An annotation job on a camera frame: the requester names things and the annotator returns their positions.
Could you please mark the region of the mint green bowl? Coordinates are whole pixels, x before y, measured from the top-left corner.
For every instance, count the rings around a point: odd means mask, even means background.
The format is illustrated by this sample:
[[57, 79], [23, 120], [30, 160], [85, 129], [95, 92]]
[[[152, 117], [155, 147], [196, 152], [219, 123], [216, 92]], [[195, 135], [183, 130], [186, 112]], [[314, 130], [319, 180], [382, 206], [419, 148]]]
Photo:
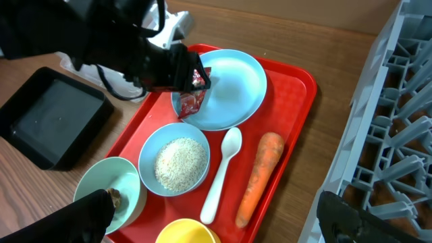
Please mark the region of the mint green bowl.
[[98, 189], [113, 188], [121, 194], [121, 204], [115, 210], [106, 233], [112, 234], [130, 225], [143, 211], [147, 189], [138, 170], [125, 158], [109, 157], [95, 163], [79, 181], [74, 200], [77, 201]]

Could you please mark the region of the brown mushroom piece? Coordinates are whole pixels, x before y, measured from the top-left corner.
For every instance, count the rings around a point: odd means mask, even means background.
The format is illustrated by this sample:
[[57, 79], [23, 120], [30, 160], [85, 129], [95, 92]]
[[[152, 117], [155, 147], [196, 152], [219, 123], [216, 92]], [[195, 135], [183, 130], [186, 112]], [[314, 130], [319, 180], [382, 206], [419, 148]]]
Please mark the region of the brown mushroom piece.
[[119, 190], [115, 188], [108, 188], [106, 192], [110, 195], [114, 208], [118, 208], [122, 203], [122, 196]]

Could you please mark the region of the orange carrot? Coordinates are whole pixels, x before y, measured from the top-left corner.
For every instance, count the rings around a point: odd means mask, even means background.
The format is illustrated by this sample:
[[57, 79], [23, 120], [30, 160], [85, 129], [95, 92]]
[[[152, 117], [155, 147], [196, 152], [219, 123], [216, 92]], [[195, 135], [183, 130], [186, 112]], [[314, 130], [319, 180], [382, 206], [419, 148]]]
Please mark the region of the orange carrot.
[[261, 137], [246, 191], [236, 215], [235, 223], [238, 228], [248, 225], [283, 151], [284, 140], [279, 134], [268, 132]]

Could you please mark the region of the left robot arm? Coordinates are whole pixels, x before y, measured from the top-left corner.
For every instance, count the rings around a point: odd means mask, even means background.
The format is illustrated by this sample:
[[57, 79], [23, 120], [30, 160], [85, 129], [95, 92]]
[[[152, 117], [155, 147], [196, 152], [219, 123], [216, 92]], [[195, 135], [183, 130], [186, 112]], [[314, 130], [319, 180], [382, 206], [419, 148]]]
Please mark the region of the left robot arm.
[[62, 52], [76, 70], [95, 65], [103, 78], [109, 68], [150, 92], [210, 88], [198, 53], [150, 42], [165, 27], [165, 3], [156, 4], [152, 30], [142, 27], [149, 0], [1, 0], [1, 50], [6, 59]]

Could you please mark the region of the white rice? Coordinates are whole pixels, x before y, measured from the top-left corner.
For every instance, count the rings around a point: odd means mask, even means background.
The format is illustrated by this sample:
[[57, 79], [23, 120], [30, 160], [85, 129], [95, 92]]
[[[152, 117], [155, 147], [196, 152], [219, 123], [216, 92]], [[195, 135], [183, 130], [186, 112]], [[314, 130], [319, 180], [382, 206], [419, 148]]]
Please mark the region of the white rice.
[[155, 159], [157, 181], [172, 192], [184, 192], [199, 181], [207, 166], [204, 147], [191, 138], [168, 142]]

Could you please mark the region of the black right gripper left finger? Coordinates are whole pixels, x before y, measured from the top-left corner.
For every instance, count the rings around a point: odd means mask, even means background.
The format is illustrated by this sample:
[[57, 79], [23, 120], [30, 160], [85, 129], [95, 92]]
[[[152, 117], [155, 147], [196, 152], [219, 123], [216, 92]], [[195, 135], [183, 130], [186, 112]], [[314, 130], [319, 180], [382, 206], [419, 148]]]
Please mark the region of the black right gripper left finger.
[[105, 237], [115, 212], [111, 195], [96, 190], [45, 218], [1, 238], [1, 243], [95, 243]]

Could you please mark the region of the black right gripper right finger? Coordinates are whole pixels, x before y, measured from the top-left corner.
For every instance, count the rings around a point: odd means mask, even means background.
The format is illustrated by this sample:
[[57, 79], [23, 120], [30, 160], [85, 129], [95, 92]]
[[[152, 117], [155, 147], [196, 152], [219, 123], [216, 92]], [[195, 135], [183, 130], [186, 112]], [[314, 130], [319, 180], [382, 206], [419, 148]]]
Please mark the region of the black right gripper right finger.
[[418, 242], [378, 217], [352, 208], [343, 198], [323, 191], [317, 205], [317, 218], [326, 243], [411, 243]]

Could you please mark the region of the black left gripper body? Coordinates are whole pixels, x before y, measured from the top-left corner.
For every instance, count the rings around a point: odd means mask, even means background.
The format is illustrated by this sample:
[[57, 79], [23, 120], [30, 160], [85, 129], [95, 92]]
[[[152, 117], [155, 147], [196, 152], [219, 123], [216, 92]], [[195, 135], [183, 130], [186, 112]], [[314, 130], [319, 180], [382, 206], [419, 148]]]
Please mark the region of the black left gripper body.
[[150, 43], [140, 28], [110, 22], [93, 26], [84, 62], [121, 72], [146, 92], [191, 92], [193, 57], [183, 44], [165, 50]]

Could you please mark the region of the yellow plastic cup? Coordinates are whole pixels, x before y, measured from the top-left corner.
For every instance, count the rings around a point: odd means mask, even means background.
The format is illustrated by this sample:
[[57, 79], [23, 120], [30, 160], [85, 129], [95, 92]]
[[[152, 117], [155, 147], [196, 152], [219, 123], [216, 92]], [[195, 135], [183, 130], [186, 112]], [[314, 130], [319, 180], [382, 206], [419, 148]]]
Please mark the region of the yellow plastic cup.
[[166, 225], [156, 243], [221, 243], [219, 236], [194, 219], [177, 219]]

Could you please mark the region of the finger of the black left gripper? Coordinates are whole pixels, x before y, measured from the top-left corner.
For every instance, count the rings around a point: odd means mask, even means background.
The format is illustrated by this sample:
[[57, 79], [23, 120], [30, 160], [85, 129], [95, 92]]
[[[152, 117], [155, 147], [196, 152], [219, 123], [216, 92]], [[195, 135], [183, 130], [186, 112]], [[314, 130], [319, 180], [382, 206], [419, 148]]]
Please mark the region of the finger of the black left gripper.
[[192, 66], [192, 90], [208, 90], [211, 87], [209, 75], [200, 60], [199, 55], [193, 57]]

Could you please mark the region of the light blue rice bowl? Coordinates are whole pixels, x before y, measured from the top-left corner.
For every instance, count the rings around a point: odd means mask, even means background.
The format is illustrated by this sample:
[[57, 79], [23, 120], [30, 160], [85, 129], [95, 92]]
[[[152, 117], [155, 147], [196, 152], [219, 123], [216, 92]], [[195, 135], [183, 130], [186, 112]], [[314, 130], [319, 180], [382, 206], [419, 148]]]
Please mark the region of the light blue rice bowl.
[[[172, 192], [164, 188], [155, 176], [155, 159], [161, 148], [177, 138], [191, 138], [199, 142], [207, 154], [207, 166], [201, 178], [193, 187], [184, 192]], [[142, 183], [151, 192], [159, 196], [179, 196], [198, 188], [205, 180], [210, 169], [210, 148], [206, 136], [196, 127], [185, 123], [172, 123], [153, 132], [144, 143], [138, 160], [138, 171]]]

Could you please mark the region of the red snack wrapper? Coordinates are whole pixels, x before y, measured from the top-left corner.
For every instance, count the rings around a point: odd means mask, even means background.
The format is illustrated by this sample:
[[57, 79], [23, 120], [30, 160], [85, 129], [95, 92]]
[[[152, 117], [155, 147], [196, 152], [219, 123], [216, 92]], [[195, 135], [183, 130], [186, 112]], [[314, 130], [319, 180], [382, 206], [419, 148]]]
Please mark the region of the red snack wrapper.
[[[201, 88], [205, 85], [205, 80], [200, 76], [197, 70], [194, 70], [192, 76], [192, 85]], [[180, 114], [179, 119], [187, 118], [199, 112], [200, 106], [204, 101], [206, 89], [192, 91], [189, 93], [182, 93], [180, 95]]]

